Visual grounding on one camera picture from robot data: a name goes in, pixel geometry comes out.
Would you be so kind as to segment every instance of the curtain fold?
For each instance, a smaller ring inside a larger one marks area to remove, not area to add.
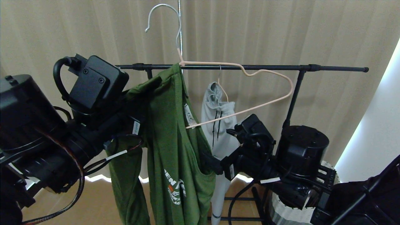
[[[55,61],[78,53],[113,64],[173,64],[176,14],[157,9],[146,34],[150,9],[177,0],[36,0],[0,2],[1,76],[28,73],[53,105],[68,108],[52,79]],[[320,71],[305,74],[291,124],[315,127],[330,139],[324,160],[334,165],[381,80],[400,37],[399,1],[181,1],[185,60],[241,64],[368,66],[368,73]],[[127,70],[126,88],[147,80]],[[186,70],[194,112],[200,115],[208,84],[220,71]],[[296,82],[296,71],[282,71]],[[62,69],[70,90],[76,77]],[[222,71],[221,85],[235,111],[270,101],[289,90],[272,74],[245,77]],[[276,140],[290,99],[256,109]],[[250,113],[238,116],[238,121]]]

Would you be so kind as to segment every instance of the clothing tag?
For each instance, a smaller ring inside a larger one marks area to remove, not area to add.
[[[138,135],[138,134],[139,134],[139,128],[140,128],[140,123],[138,123],[137,121],[135,121],[135,122],[133,123],[132,134]]]
[[[185,109],[186,121],[188,122],[189,126],[196,125],[196,120],[193,118],[192,112],[190,111],[188,104],[185,104],[183,108]]]
[[[233,179],[235,177],[235,169],[233,168],[233,164],[229,166],[230,170],[230,178]]]

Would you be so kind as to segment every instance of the wire hanger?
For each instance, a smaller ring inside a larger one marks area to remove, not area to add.
[[[220,84],[220,77],[221,77],[221,73],[222,73],[222,67],[220,65],[220,73],[218,74],[218,85],[220,86],[220,88],[222,89],[222,91],[224,92],[225,96],[226,96],[226,101],[229,102],[229,98],[228,95],[226,94],[224,88],[221,86]]]
[[[272,100],[272,101],[263,103],[263,104],[258,105],[258,106],[254,106],[254,107],[252,107],[252,108],[248,108],[248,109],[243,110],[243,111],[240,111],[240,112],[236,112],[236,113],[231,114],[231,115],[228,115],[228,116],[220,117],[220,118],[218,118],[218,119],[210,120],[210,121],[207,121],[207,122],[204,122],[204,123],[199,123],[199,124],[191,125],[191,126],[186,127],[186,129],[198,127],[198,126],[201,126],[201,125],[204,125],[204,124],[207,124],[207,123],[212,123],[212,122],[219,121],[219,120],[223,120],[223,119],[226,119],[226,118],[229,118],[229,117],[232,117],[232,116],[236,116],[236,115],[239,115],[239,114],[242,114],[242,113],[246,113],[246,112],[251,111],[251,110],[254,110],[254,109],[256,109],[256,108],[260,108],[260,107],[266,106],[266,105],[268,105],[268,104],[272,104],[272,103],[274,103],[274,102],[278,102],[278,101],[280,101],[280,100],[282,100],[282,99],[285,99],[285,98],[289,97],[290,95],[292,95],[292,93],[293,93],[293,91],[294,91],[294,87],[293,87],[293,82],[292,82],[292,80],[291,80],[290,78],[288,78],[287,76],[285,76],[285,75],[283,75],[283,74],[281,74],[281,73],[272,71],[272,70],[258,70],[258,71],[254,72],[254,73],[252,73],[252,74],[249,74],[249,73],[246,72],[246,70],[244,69],[244,67],[243,67],[242,65],[238,64],[238,63],[232,63],[232,62],[197,62],[197,61],[185,61],[185,60],[183,59],[183,57],[182,57],[182,54],[180,53],[180,48],[179,48],[179,45],[178,45],[179,34],[180,34],[180,31],[182,30],[182,21],[181,21],[179,12],[178,12],[174,7],[172,7],[172,6],[168,5],[168,4],[158,4],[158,5],[154,6],[154,7],[151,9],[150,13],[149,13],[148,22],[147,22],[147,28],[146,28],[145,31],[147,32],[147,31],[150,29],[150,18],[151,18],[151,15],[152,15],[153,11],[154,11],[156,8],[160,7],[160,6],[166,6],[166,7],[168,7],[168,8],[171,8],[171,9],[174,10],[174,11],[176,12],[176,14],[178,15],[179,29],[178,29],[178,34],[176,35],[176,49],[178,50],[178,56],[179,56],[179,59],[180,59],[180,62],[179,62],[179,65],[180,65],[180,66],[185,66],[186,64],[190,64],[190,65],[219,65],[219,66],[221,66],[221,65],[227,65],[227,66],[238,66],[246,76],[254,76],[254,75],[256,75],[256,74],[258,74],[258,73],[260,73],[260,72],[268,72],[268,73],[272,73],[272,74],[275,74],[275,75],[278,75],[278,76],[283,77],[283,78],[286,79],[286,80],[289,82],[289,84],[290,84],[290,91],[289,91],[289,93],[286,94],[285,96],[282,96],[282,97],[277,98],[277,99],[274,99],[274,100]]]

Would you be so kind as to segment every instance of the black clothes rack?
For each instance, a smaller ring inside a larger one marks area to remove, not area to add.
[[[144,64],[135,63],[132,65],[116,65],[121,69],[141,70],[147,72],[147,78],[153,77],[152,70],[166,70],[172,67],[172,64]],[[297,100],[297,95],[300,91],[300,86],[303,81],[306,72],[316,71],[352,71],[352,72],[368,72],[368,67],[345,67],[345,66],[321,66],[316,64],[309,65],[243,65],[245,70],[298,70],[299,74],[297,77],[296,86],[294,88],[292,100],[290,102],[289,110],[285,121],[283,122],[282,128],[290,126],[290,118],[292,116],[293,108]],[[225,65],[187,65],[182,66],[184,70],[240,70],[237,66],[225,66]],[[261,199],[258,195],[256,187],[251,189],[253,198],[237,198],[238,201],[254,201],[257,206],[259,217],[231,217],[231,221],[260,221],[262,225],[268,225],[270,221],[269,215],[264,211],[264,205],[266,201],[266,194]],[[225,200],[232,201],[232,197],[225,197]],[[221,220],[228,220],[228,217],[221,217]]]

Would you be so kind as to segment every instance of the wooden floor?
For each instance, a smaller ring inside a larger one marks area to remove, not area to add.
[[[247,183],[242,180],[235,179],[226,196],[233,197],[235,194],[245,187]],[[143,184],[146,200],[150,202],[150,190],[148,183]],[[75,196],[77,185],[72,187],[67,193],[52,194],[44,189],[35,196],[36,203],[29,208],[22,210],[24,221],[48,215],[56,212],[68,205]],[[242,197],[252,197],[250,189],[242,195]],[[230,201],[225,201],[222,216],[228,215]],[[151,206],[148,204],[150,220],[154,223]],[[253,201],[236,201],[232,216],[234,217],[258,217],[256,205]],[[101,179],[95,182],[85,182],[85,189],[79,201],[65,213],[42,223],[43,225],[70,225],[70,224],[115,224],[121,225],[121,221],[116,208],[114,196],[112,193],[111,183]],[[227,225],[227,221],[221,221],[221,225]],[[233,221],[232,224],[249,224],[257,225],[260,222]]]

